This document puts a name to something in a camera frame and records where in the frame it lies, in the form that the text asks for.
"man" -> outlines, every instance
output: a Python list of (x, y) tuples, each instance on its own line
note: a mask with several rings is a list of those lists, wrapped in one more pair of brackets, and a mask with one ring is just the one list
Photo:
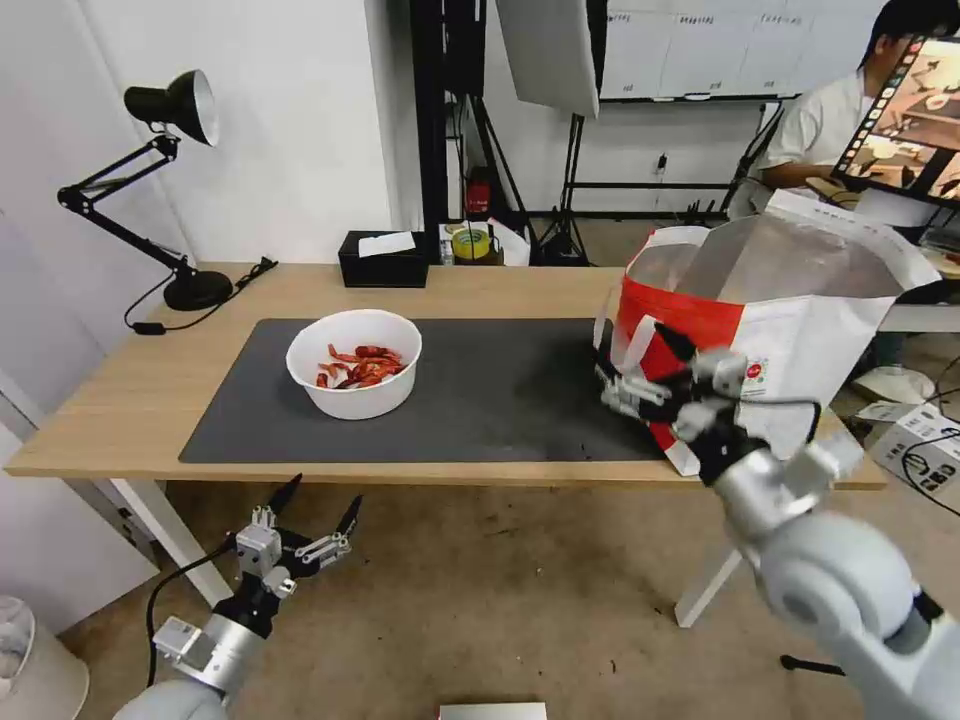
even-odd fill
[(763, 184), (802, 188), (807, 178), (829, 178), (910, 38), (954, 35), (958, 29), (958, 0), (890, 0), (857, 71), (807, 93), (784, 116), (758, 165)]
[[(943, 37), (958, 29), (958, 0), (890, 0), (856, 72), (807, 93), (784, 116), (757, 165), (763, 184), (771, 190), (804, 188), (807, 178), (828, 179), (911, 37)], [(905, 339), (898, 333), (877, 335), (862, 363), (874, 369), (854, 384), (896, 402), (920, 403), (932, 396), (933, 382), (903, 367)]]

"red and white bag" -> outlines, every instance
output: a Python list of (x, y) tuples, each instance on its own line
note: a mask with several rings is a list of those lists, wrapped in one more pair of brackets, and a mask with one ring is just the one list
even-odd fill
[[(789, 192), (767, 211), (714, 230), (666, 228), (627, 267), (611, 362), (651, 380), (680, 369), (655, 334), (663, 323), (700, 349), (748, 359), (742, 397), (833, 400), (896, 298), (939, 275), (891, 228)], [(597, 319), (595, 345), (606, 319)], [(789, 457), (804, 442), (806, 407), (743, 405), (738, 420)], [(699, 472), (689, 448), (652, 425), (682, 475)]]

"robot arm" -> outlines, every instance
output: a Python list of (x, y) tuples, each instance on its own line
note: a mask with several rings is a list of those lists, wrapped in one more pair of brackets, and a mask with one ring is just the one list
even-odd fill
[(697, 352), (685, 337), (657, 330), (686, 368), (650, 381), (599, 359), (602, 401), (668, 423), (687, 443), (767, 605), (836, 660), (867, 717), (960, 718), (960, 628), (882, 533), (818, 509), (833, 483), (859, 465), (859, 445), (843, 434), (779, 460), (736, 424), (745, 358)]
[(300, 476), (284, 485), (269, 505), (254, 509), (237, 533), (240, 585), (213, 608), (199, 628), (170, 617), (153, 646), (183, 679), (152, 685), (127, 703), (114, 720), (223, 720), (252, 662), (273, 631), (272, 620), (297, 581), (316, 575), (350, 550), (363, 496), (350, 504), (335, 532), (311, 541), (276, 525)]

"lamp shade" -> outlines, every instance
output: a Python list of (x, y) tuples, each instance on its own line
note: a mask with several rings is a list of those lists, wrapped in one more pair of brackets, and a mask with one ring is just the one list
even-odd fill
[(213, 91), (202, 70), (183, 73), (166, 90), (127, 88), (123, 104), (137, 120), (176, 125), (184, 134), (205, 145), (216, 146), (220, 139)]

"black tissue box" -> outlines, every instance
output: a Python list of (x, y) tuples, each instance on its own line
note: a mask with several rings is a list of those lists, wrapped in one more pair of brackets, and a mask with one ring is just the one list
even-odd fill
[[(389, 255), (360, 257), (360, 238), (389, 235), (395, 230), (351, 230), (340, 246), (340, 273), (346, 287), (426, 287), (426, 257), (416, 247)], [(413, 233), (413, 239), (422, 243), (423, 233)]]

